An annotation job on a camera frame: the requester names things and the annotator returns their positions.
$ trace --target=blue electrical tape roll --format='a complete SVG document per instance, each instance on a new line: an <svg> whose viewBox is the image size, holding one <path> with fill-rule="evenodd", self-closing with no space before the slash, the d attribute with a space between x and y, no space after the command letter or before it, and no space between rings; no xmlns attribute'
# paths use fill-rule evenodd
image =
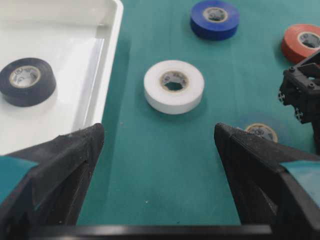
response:
<svg viewBox="0 0 320 240"><path fill-rule="evenodd" d="M238 10L226 2L202 1L192 9L191 28L200 38L215 41L231 38L238 25Z"/></svg>

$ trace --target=red electrical tape roll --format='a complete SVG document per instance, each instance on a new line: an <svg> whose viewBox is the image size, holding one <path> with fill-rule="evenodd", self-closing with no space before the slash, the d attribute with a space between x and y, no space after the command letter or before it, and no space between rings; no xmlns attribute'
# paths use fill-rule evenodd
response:
<svg viewBox="0 0 320 240"><path fill-rule="evenodd" d="M281 48L290 62L301 62L320 50L320 27L310 24L290 26L284 33Z"/></svg>

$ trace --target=green fabric surface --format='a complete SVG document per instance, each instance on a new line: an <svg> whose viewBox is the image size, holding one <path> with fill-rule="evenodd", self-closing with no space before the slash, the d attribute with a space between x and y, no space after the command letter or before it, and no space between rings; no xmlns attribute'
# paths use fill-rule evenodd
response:
<svg viewBox="0 0 320 240"><path fill-rule="evenodd" d="M294 161L281 164L297 180L320 208L320 162Z"/></svg>
<svg viewBox="0 0 320 240"><path fill-rule="evenodd" d="M103 125L105 146L78 224L238 225L240 220L213 141L216 123L264 123L279 142L314 152L310 124L277 99L290 63L286 28L319 21L319 0L228 0L240 12L236 35L212 42L190 28L198 0L123 0L124 15ZM193 111L166 115L144 96L154 64L181 60L205 78Z"/></svg>
<svg viewBox="0 0 320 240"><path fill-rule="evenodd" d="M37 165L36 162L0 156L0 204L15 189L28 171Z"/></svg>

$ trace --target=white electrical tape roll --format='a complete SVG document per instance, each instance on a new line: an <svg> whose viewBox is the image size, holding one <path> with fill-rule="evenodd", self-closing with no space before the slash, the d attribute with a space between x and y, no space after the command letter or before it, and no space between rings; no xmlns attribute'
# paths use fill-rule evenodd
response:
<svg viewBox="0 0 320 240"><path fill-rule="evenodd" d="M205 80L193 65L177 60L162 61L151 67L144 77L148 103L165 114L184 114L201 101Z"/></svg>

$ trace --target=black electrical tape roll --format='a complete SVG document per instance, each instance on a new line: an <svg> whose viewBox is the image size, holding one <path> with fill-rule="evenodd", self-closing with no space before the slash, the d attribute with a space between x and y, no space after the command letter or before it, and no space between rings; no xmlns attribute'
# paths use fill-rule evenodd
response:
<svg viewBox="0 0 320 240"><path fill-rule="evenodd" d="M48 99L56 89L51 66L38 58L23 58L0 72L0 92L7 102L30 107Z"/></svg>

